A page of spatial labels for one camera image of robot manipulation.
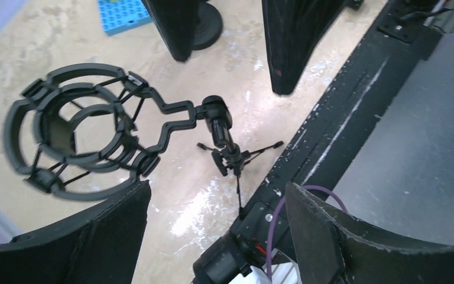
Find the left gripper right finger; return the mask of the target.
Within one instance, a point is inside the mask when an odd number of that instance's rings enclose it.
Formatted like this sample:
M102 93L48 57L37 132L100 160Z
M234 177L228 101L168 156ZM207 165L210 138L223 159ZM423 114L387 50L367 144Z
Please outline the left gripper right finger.
M303 283L454 283L454 246L376 227L293 182L286 210Z

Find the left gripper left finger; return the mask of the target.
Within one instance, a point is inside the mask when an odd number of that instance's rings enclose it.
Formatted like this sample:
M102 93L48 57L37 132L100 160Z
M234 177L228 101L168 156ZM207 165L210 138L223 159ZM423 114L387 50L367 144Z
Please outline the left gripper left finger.
M0 244L0 283L131 283L147 225L148 182Z

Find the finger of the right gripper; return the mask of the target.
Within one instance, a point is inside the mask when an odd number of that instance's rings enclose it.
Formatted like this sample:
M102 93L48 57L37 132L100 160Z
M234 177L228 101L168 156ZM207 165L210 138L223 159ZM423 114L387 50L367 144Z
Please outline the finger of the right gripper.
M199 0L142 0L172 58L186 62L193 47Z
M290 95L320 39L346 8L341 0L262 1L271 87Z

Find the black tripod shock-mount stand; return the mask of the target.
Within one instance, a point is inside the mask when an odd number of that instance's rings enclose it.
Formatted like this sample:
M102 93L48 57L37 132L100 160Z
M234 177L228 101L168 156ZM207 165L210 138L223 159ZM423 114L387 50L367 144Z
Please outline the black tripod shock-mount stand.
M233 172L238 178L262 149L242 151L233 141L232 117L225 101L216 95L201 105L191 101L168 104L158 91L134 72L102 63L79 63L50 72L25 88L5 118L2 139L5 155L15 172L33 188L60 199L92 202L108 199L147 177L167 150L174 131L190 130L199 120L206 123L214 147L211 156L221 175ZM124 103L132 97L155 102L164 115L186 112L186 120L162 125L157 143L140 145L133 135L136 115L129 115ZM108 115L114 130L110 142L100 150L79 153L75 131L89 117ZM129 178L122 183L91 193L67 190L61 173L69 166L82 169L83 176L124 169Z

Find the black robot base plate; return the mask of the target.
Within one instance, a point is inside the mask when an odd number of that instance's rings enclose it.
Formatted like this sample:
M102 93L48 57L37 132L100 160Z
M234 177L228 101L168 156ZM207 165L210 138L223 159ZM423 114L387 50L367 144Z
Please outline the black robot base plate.
M436 1L388 1L275 161L243 218L229 229L237 252L264 264L273 212L287 182L332 189L417 64L442 38L425 25Z

